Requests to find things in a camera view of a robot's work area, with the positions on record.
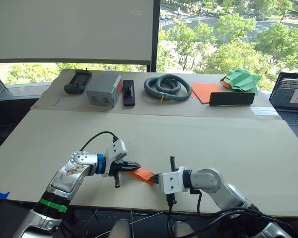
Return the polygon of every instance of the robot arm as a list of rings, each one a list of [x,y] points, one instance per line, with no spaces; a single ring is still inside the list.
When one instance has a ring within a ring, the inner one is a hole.
[[[206,192],[220,209],[242,207],[258,211],[235,186],[226,183],[222,175],[213,168],[203,170],[187,170],[180,167],[173,172],[161,173],[151,177],[151,181],[159,184],[165,194],[200,189]],[[249,222],[247,215],[232,215],[231,219],[237,221],[246,230],[249,238],[291,238],[280,226],[269,221],[260,221],[256,225]]]
[[[117,139],[105,155],[76,151],[70,160],[54,175],[36,206],[31,209],[14,234],[14,238],[51,238],[58,229],[62,215],[76,195],[85,176],[102,174],[114,176],[119,187],[119,171],[132,171],[140,167],[136,162],[123,161],[127,155],[125,144]]]

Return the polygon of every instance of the vacuum hose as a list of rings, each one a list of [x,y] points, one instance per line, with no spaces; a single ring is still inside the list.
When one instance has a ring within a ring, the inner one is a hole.
[[[164,83],[170,87],[170,89],[162,88],[161,84]],[[187,93],[182,96],[175,95],[181,89],[181,84],[187,90]],[[173,75],[165,74],[161,77],[148,78],[144,83],[146,93],[157,99],[185,101],[191,96],[191,86],[183,78]]]

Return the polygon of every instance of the green folded cloth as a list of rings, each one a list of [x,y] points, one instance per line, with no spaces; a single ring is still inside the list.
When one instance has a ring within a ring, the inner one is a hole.
[[[256,84],[261,75],[251,75],[246,69],[230,70],[224,81],[228,83],[232,91],[258,93]]]

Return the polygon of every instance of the laptop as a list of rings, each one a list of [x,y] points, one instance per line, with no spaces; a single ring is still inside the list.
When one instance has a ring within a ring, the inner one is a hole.
[[[280,73],[269,101],[298,137],[298,73]]]

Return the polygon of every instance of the white table surface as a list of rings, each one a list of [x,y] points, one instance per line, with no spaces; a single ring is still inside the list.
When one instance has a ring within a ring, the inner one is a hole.
[[[298,139],[283,120],[167,117],[98,112],[31,110],[0,147],[0,192],[8,199],[37,202],[69,155],[96,133],[110,130],[125,141],[126,159],[154,172],[177,166],[217,168],[262,212],[298,216]],[[105,152],[109,135],[86,150]],[[157,186],[121,174],[86,177],[73,205],[167,210]],[[175,211],[195,212],[197,196],[177,193]],[[218,210],[204,195],[203,212]]]
[[[103,74],[118,74],[122,80],[133,79],[135,84],[136,105],[134,107],[123,106],[123,95],[119,95],[118,102],[114,108],[92,105],[87,97],[86,90],[81,95],[69,95],[64,91],[64,85],[68,84],[75,74],[74,69],[64,69],[58,78],[56,78],[51,87],[46,90],[42,97],[32,106],[32,109],[58,110],[58,111],[77,111],[77,112],[109,112],[123,114],[140,115],[167,115],[167,116],[193,116],[193,117],[235,117],[235,118],[275,118],[280,119],[267,98],[258,92],[255,96],[252,107],[269,107],[277,115],[261,116],[255,115],[249,106],[232,107],[210,107],[209,104],[201,104],[197,98],[189,98],[184,102],[175,102],[160,100],[149,97],[144,90],[144,81],[149,77],[158,77],[162,73],[143,73],[143,72],[110,72],[92,70],[91,81],[96,80]],[[176,74],[188,83],[216,83],[223,91],[229,91],[224,88],[220,79],[224,75],[220,74]]]

